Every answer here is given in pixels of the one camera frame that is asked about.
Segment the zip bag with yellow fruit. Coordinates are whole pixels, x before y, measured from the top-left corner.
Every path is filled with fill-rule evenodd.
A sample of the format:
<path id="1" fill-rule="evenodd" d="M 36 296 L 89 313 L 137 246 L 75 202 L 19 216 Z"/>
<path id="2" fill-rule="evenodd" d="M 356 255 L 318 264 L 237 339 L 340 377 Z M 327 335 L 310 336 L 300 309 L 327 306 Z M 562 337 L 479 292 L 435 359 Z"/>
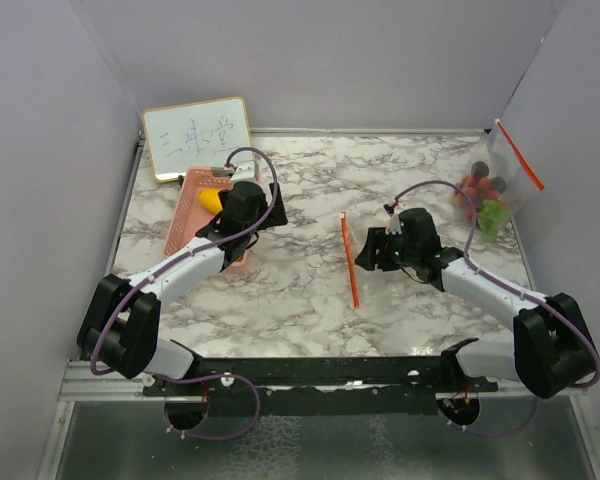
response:
<path id="1" fill-rule="evenodd" d="M 359 309 L 371 304 L 373 297 L 381 296 L 384 290 L 389 289 L 391 280 L 389 274 L 383 274 L 378 270 L 369 272 L 355 264 L 355 258 L 362 251 L 366 241 L 368 229 L 371 227 L 385 229 L 389 220 L 386 217 L 376 218 L 343 210 L 339 213 L 339 222 L 352 306 L 354 309 Z"/>

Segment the fake yellow mango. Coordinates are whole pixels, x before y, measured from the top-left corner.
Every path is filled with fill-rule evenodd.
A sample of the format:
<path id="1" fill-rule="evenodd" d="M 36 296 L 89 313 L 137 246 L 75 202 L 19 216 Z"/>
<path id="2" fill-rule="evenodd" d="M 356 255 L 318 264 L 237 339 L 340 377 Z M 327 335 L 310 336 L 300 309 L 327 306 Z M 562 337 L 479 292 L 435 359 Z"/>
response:
<path id="1" fill-rule="evenodd" d="M 208 188 L 200 190 L 198 193 L 200 206 L 212 216 L 217 215 L 223 209 L 220 192 L 220 189 Z"/>

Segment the zip bag with red fruit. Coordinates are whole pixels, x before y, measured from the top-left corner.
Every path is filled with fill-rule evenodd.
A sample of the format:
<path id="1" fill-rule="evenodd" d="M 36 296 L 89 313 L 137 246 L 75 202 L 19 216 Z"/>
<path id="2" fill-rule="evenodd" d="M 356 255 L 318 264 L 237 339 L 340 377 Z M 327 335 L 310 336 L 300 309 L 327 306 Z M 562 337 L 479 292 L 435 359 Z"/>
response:
<path id="1" fill-rule="evenodd" d="M 489 165 L 488 177 L 495 178 L 496 188 L 501 192 L 499 201 L 503 202 L 509 211 L 509 219 L 501 228 L 501 232 L 516 211 L 545 190 L 545 184 L 527 162 L 513 137 L 499 119 L 494 121 L 494 127 L 486 134 L 484 143 L 470 157 L 467 167 L 456 182 L 457 188 L 465 176 L 471 176 L 471 165 L 476 161 L 484 161 Z M 477 224 L 478 211 L 461 189 L 454 194 L 453 202 L 460 215 L 468 223 L 475 224 L 481 232 Z"/>

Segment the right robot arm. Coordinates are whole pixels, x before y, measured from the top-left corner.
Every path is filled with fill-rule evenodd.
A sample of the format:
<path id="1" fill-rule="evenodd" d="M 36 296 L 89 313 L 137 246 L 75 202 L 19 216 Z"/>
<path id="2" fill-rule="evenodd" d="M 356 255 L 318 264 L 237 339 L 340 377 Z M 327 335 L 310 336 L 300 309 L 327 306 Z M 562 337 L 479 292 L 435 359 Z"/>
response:
<path id="1" fill-rule="evenodd" d="M 441 383 L 461 391 L 475 377 L 522 383 L 548 399 L 595 379 L 600 358 L 577 301 L 568 294 L 528 291 L 480 265 L 458 248 L 445 247 L 432 216 L 411 208 L 388 225 L 370 227 L 356 266 L 366 271 L 411 269 L 417 279 L 472 303 L 509 330 L 509 341 L 469 340 L 439 367 Z"/>

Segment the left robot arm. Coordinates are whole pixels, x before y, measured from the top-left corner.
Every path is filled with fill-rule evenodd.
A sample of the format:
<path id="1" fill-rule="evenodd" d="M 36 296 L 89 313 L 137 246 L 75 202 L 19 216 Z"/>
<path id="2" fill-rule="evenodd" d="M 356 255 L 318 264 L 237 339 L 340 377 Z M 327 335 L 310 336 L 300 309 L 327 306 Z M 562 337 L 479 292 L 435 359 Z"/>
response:
<path id="1" fill-rule="evenodd" d="M 287 224 L 279 184 L 272 182 L 270 190 L 267 199 L 258 184 L 235 183 L 220 193 L 220 213 L 185 247 L 131 278 L 109 274 L 99 281 L 77 336 L 92 374 L 166 377 L 182 395 L 198 388 L 194 352 L 159 337 L 161 308 L 226 270 L 259 231 Z"/>

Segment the fake red strawberries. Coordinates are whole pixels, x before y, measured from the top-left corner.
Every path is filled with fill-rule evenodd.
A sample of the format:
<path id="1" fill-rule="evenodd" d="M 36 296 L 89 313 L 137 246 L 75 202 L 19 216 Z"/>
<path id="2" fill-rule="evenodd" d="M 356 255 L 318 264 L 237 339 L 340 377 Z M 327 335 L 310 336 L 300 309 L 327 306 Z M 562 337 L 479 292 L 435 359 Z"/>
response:
<path id="1" fill-rule="evenodd" d="M 497 201 L 501 196 L 495 178 L 465 176 L 458 187 L 469 197 L 477 211 L 483 209 L 485 201 Z"/>

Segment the fake green grapes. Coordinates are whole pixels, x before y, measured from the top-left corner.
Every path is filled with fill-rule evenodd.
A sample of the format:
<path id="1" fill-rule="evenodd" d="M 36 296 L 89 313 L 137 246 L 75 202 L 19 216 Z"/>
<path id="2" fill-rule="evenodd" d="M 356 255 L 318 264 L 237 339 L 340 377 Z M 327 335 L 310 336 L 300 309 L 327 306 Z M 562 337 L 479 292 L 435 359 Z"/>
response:
<path id="1" fill-rule="evenodd" d="M 482 235 L 495 241 L 501 228 L 509 219 L 506 205 L 499 200 L 485 199 L 477 214 L 477 224 Z"/>

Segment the fake dark eggplant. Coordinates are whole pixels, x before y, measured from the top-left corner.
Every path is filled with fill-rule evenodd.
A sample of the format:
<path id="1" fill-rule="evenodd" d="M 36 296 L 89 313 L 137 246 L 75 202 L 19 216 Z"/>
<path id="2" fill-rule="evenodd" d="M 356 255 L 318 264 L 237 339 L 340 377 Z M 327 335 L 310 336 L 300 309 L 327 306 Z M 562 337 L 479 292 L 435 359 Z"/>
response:
<path id="1" fill-rule="evenodd" d="M 471 165 L 470 174 L 476 180 L 488 177 L 489 173 L 489 165 L 484 161 L 476 161 Z"/>

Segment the pink plastic basket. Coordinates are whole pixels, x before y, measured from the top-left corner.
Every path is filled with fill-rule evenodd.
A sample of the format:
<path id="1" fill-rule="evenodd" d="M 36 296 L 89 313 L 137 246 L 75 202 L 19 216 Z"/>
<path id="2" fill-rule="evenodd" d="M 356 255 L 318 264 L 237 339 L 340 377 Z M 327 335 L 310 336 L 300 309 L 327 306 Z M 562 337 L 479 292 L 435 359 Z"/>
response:
<path id="1" fill-rule="evenodd" d="M 214 217 L 198 202 L 199 191 L 208 188 L 230 189 L 229 174 L 221 168 L 212 167 L 193 167 L 187 171 L 166 237 L 163 250 L 165 257 L 186 246 Z"/>

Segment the small whiteboard with writing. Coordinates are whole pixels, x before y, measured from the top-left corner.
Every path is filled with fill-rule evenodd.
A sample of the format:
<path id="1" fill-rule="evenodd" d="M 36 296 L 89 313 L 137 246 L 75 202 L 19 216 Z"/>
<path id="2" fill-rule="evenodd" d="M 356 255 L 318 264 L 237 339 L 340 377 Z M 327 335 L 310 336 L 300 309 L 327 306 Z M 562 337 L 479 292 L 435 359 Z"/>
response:
<path id="1" fill-rule="evenodd" d="M 238 96 L 148 109 L 141 119 L 154 178 L 162 183 L 193 167 L 221 167 L 232 151 L 251 144 Z"/>

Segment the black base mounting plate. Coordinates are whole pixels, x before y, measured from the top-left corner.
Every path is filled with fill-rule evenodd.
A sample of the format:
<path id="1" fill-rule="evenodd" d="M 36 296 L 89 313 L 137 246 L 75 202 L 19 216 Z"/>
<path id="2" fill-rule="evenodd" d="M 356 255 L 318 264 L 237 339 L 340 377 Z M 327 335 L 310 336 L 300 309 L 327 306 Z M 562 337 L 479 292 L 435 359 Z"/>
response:
<path id="1" fill-rule="evenodd" d="M 438 395 L 498 390 L 495 382 L 466 376 L 447 355 L 206 358 L 189 371 L 192 378 L 218 374 L 251 381 L 263 416 L 435 415 Z"/>

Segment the aluminium frame rail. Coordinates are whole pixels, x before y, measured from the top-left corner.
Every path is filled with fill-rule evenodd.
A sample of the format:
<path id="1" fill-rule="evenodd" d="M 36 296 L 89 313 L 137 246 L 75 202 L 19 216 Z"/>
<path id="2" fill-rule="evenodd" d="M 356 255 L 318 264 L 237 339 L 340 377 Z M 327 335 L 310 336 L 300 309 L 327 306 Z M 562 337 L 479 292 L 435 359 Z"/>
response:
<path id="1" fill-rule="evenodd" d="M 135 401 L 143 398 L 140 378 L 126 379 L 118 373 L 95 376 L 86 361 L 69 361 L 58 399 L 65 402 Z"/>

